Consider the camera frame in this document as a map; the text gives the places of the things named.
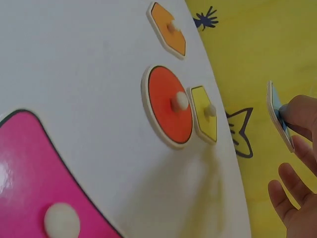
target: circle shape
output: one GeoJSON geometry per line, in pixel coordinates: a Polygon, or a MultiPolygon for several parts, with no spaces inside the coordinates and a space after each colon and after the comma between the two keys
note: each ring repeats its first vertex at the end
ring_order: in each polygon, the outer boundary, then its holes
{"type": "Polygon", "coordinates": [[[164,66],[150,67],[143,75],[141,91],[143,106],[154,131],[168,146],[183,148],[192,135],[193,115],[177,76],[164,66]],[[173,109],[175,98],[184,110],[173,109]]]}
{"type": "Polygon", "coordinates": [[[80,220],[67,203],[55,203],[46,211],[44,227],[50,238],[78,238],[80,220]]]}

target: pink puzzle piece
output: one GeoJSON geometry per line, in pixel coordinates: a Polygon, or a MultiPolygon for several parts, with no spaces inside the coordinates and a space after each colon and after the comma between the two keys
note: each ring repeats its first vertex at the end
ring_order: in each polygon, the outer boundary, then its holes
{"type": "Polygon", "coordinates": [[[81,222],[79,238],[119,238],[56,152],[41,122],[18,110],[0,122],[0,238],[46,238],[46,210],[70,204],[81,222]]]}

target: orange circle puzzle piece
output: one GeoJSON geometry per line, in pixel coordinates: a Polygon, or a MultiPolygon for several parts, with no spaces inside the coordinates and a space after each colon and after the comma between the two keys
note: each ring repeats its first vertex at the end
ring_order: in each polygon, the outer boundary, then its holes
{"type": "Polygon", "coordinates": [[[175,74],[164,66],[150,68],[143,78],[142,97],[148,117],[159,136],[174,148],[182,148],[193,131],[190,105],[173,110],[171,100],[178,92],[186,93],[175,74]]]}

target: white knob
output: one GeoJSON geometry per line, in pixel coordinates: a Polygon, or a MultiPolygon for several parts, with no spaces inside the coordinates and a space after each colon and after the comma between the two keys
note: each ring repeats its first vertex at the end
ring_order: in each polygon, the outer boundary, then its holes
{"type": "Polygon", "coordinates": [[[45,214],[44,227],[50,238],[78,238],[80,220],[67,203],[55,203],[45,214]]]}
{"type": "Polygon", "coordinates": [[[172,20],[168,25],[167,25],[168,30],[170,33],[173,33],[175,31],[180,31],[179,25],[175,20],[172,20]]]}
{"type": "Polygon", "coordinates": [[[174,112],[185,111],[188,108],[189,102],[186,93],[178,92],[172,98],[172,108],[174,112]]]}
{"type": "Polygon", "coordinates": [[[204,109],[205,116],[207,117],[215,117],[216,116],[216,108],[213,104],[209,104],[208,107],[204,109]]]}

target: finger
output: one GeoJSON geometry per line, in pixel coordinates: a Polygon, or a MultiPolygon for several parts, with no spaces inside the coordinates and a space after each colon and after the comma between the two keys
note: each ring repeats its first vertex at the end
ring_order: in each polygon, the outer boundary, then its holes
{"type": "Polygon", "coordinates": [[[313,192],[303,183],[289,163],[281,164],[278,173],[287,190],[298,204],[303,206],[313,192]]]}
{"type": "Polygon", "coordinates": [[[279,112],[287,123],[312,131],[317,123],[317,99],[298,95],[282,106],[279,112]]]}
{"type": "Polygon", "coordinates": [[[286,193],[279,181],[272,180],[269,182],[268,194],[276,213],[284,225],[288,227],[289,222],[293,215],[297,212],[297,209],[286,196],[286,193]]]}
{"type": "Polygon", "coordinates": [[[312,141],[312,132],[306,128],[302,128],[299,125],[292,125],[292,124],[286,124],[291,130],[295,131],[296,133],[302,135],[303,137],[306,137],[308,140],[312,141]]]}
{"type": "Polygon", "coordinates": [[[317,177],[317,163],[313,149],[298,135],[292,136],[292,139],[295,147],[295,154],[317,177]]]}

